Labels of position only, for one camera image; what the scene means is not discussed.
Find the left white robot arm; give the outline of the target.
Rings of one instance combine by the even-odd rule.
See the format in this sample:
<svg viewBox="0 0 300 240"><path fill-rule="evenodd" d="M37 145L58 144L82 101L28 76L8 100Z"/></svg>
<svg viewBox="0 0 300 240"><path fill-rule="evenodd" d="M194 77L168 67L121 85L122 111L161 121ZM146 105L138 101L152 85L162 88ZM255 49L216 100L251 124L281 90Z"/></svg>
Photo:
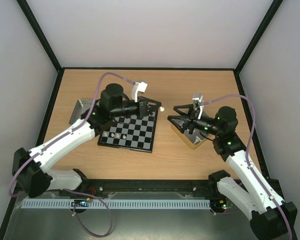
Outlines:
<svg viewBox="0 0 300 240"><path fill-rule="evenodd" d="M17 182L30 198L49 190L81 189L85 175L78 169L53 170L52 166L79 145L108 131L115 118L146 117L158 110L159 101L138 96L146 90L145 82L136 82L131 98L120 84L111 83L69 128L51 140L30 150L20 148L13 155L13 182Z"/></svg>

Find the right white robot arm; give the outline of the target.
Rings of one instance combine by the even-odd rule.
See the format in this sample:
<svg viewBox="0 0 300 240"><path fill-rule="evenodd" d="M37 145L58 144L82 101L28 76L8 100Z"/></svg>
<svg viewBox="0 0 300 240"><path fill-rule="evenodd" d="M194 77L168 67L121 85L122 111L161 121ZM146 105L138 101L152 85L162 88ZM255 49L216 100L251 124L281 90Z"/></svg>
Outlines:
<svg viewBox="0 0 300 240"><path fill-rule="evenodd" d="M208 191L231 200L247 217L251 230L259 240L273 240L284 234L293 239L292 227L297 208L285 202L267 182L252 161L247 146L236 133L237 113L230 106L222 106L215 117L203 114L203 106L197 104L173 107L177 115L168 116L181 133L192 134L195 130L213 135L215 152L237 174L243 186L220 170L209 175Z"/></svg>

